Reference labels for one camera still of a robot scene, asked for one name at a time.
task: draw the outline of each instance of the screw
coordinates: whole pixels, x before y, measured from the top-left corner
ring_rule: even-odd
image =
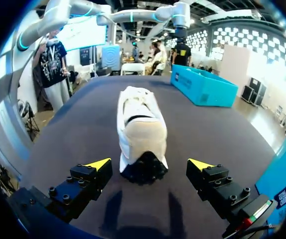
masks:
[[[85,186],[85,182],[84,182],[84,180],[82,180],[82,179],[80,179],[80,180],[78,181],[78,183],[79,183],[79,186],[80,186],[80,187],[84,187],[84,186]]]
[[[67,182],[68,182],[68,183],[72,183],[72,182],[73,182],[73,178],[72,178],[71,176],[68,176],[68,177],[67,177]]]
[[[244,188],[243,189],[243,194],[244,195],[248,195],[250,193],[250,191],[251,191],[251,188]]]
[[[230,177],[230,176],[228,176],[228,177],[226,178],[226,180],[230,183],[231,181],[233,181],[233,178]]]
[[[216,185],[216,186],[218,186],[218,185],[221,185],[221,181],[220,180],[216,180],[215,182],[214,182],[214,184]]]
[[[49,195],[50,195],[50,196],[55,196],[55,195],[57,195],[57,190],[55,189],[55,187],[50,187],[50,188],[49,188]]]
[[[64,203],[69,203],[70,202],[70,196],[68,194],[63,195],[63,201]]]
[[[229,196],[229,200],[233,203],[237,200],[237,196],[236,195],[231,195]]]

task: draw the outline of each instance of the lanyard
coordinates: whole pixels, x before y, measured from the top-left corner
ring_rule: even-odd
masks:
[[[52,49],[51,49],[51,47],[49,47],[49,50],[50,50],[50,54],[51,54],[52,61],[54,61],[54,51],[55,51],[55,46],[53,46],[53,48],[52,48]]]

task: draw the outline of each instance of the monitor screen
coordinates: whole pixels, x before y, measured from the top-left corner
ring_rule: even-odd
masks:
[[[71,51],[82,47],[104,45],[106,34],[107,27],[98,26],[96,16],[80,16],[69,19],[57,37],[66,51]]]

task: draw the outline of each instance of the black t-shirt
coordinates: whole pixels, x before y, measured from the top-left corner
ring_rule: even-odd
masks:
[[[191,48],[181,43],[176,45],[175,51],[177,53],[177,56],[175,57],[174,64],[187,66],[187,59],[192,55]]]
[[[39,58],[41,81],[44,88],[53,86],[65,79],[62,75],[62,57],[66,54],[67,52],[60,41],[51,46],[47,44],[45,51]]]

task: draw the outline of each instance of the blue bin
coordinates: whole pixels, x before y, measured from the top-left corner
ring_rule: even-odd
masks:
[[[278,202],[268,223],[279,224],[286,216],[286,139],[271,164],[256,183],[259,194],[265,194]]]
[[[173,65],[171,84],[197,106],[231,107],[238,86],[207,71]]]

